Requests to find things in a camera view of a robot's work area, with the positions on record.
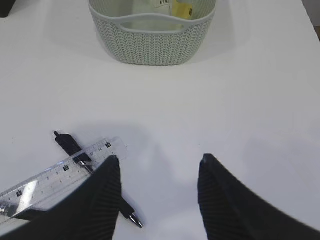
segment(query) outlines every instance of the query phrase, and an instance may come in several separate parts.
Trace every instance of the silver pen tip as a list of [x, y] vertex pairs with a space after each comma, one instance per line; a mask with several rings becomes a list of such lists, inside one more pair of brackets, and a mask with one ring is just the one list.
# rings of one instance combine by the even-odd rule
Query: silver pen tip
[[137, 215], [134, 213], [132, 213], [130, 216], [129, 216], [129, 219], [131, 222], [133, 222], [137, 227], [139, 228], [143, 228], [143, 224], [142, 222], [140, 221], [140, 219], [137, 217]]

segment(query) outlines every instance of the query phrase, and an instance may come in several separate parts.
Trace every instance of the black pen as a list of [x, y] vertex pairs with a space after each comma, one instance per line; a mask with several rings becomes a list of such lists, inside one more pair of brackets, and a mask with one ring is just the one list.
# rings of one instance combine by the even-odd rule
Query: black pen
[[[77, 142], [74, 140], [74, 138], [69, 134], [59, 134], [57, 131], [54, 132], [54, 135], [56, 136], [55, 141], [63, 148], [63, 150], [69, 155], [72, 156], [78, 152], [80, 152], [82, 149], [77, 144]], [[75, 157], [74, 162], [76, 164], [79, 164], [82, 168], [86, 169], [89, 174], [93, 174], [94, 170], [93, 168], [87, 164], [91, 162], [91, 159], [86, 153], [83, 153], [77, 157]], [[135, 210], [129, 205], [129, 203], [124, 200], [124, 198], [121, 198], [121, 203], [119, 207], [120, 213], [128, 220], [133, 222], [137, 227], [141, 228], [143, 227], [143, 224], [137, 217]]]

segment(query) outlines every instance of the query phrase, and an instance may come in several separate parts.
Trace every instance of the transparent ruler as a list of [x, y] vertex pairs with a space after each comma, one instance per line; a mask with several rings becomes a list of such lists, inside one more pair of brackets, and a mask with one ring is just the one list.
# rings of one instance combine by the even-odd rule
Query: transparent ruler
[[28, 222], [17, 219], [18, 216], [51, 209], [89, 178], [86, 169], [74, 161], [83, 154], [89, 156], [91, 162], [86, 163], [94, 170], [111, 155], [117, 155], [120, 162], [127, 157], [119, 137], [104, 139], [0, 193], [0, 236]]

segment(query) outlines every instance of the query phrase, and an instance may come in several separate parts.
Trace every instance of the basket handle opening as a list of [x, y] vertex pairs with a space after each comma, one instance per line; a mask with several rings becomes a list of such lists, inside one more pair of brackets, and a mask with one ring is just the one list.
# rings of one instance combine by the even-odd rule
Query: basket handle opening
[[192, 25], [188, 20], [162, 14], [124, 16], [113, 22], [125, 32], [142, 34], [177, 34], [186, 31]]

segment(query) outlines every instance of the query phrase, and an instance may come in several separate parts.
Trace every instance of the light green basket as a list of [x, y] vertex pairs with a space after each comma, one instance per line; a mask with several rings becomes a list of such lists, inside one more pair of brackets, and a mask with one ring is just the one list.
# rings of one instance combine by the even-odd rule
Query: light green basket
[[206, 37], [216, 0], [190, 0], [192, 20], [152, 12], [143, 4], [146, 1], [151, 0], [88, 0], [105, 46], [126, 64], [168, 66], [189, 61]]

